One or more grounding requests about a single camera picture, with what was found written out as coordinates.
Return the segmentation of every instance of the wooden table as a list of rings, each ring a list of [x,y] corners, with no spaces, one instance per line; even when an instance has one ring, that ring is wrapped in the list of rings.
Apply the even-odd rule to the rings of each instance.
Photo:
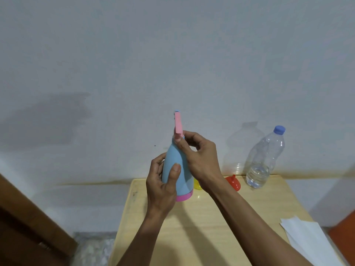
[[[239,177],[239,193],[267,224],[288,242],[280,219],[298,216],[313,221],[279,175],[261,189],[252,189]],[[134,179],[128,194],[109,266],[116,266],[140,227],[147,209],[145,179]],[[164,221],[151,265],[251,265],[211,197],[203,190],[177,202]]]

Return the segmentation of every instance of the spray bottle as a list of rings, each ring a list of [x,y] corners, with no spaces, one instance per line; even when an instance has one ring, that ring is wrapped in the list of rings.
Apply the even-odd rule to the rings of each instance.
[[[175,129],[174,136],[178,135],[184,138],[182,133],[181,116],[178,110],[175,111]],[[175,145],[174,137],[171,140],[171,146],[169,147],[163,167],[162,182],[168,181],[169,172],[171,167],[179,163],[181,166],[181,173],[176,182],[176,201],[185,201],[192,196],[193,193],[193,177],[187,165],[186,155]]]

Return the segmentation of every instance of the pink bottle base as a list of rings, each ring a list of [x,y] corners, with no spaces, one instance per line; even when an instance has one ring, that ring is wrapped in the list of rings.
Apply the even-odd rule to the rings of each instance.
[[[176,196],[176,201],[186,201],[187,199],[189,199],[193,194],[193,189],[192,191],[190,191],[189,193],[185,194],[185,195],[180,195],[180,196]]]

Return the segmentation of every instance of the white paper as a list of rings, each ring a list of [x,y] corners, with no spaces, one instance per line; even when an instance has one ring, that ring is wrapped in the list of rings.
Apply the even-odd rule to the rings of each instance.
[[[314,266],[342,266],[334,249],[317,222],[298,217],[281,219],[291,246]]]

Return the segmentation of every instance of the fingernail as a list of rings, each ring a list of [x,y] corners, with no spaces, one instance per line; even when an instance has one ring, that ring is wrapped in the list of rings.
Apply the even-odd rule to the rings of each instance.
[[[180,164],[178,164],[178,163],[175,163],[174,165],[173,165],[173,170],[174,171],[179,171],[180,170]]]
[[[180,141],[181,141],[181,136],[180,136],[180,134],[174,134],[174,140],[175,140],[175,142],[176,143],[179,143]]]

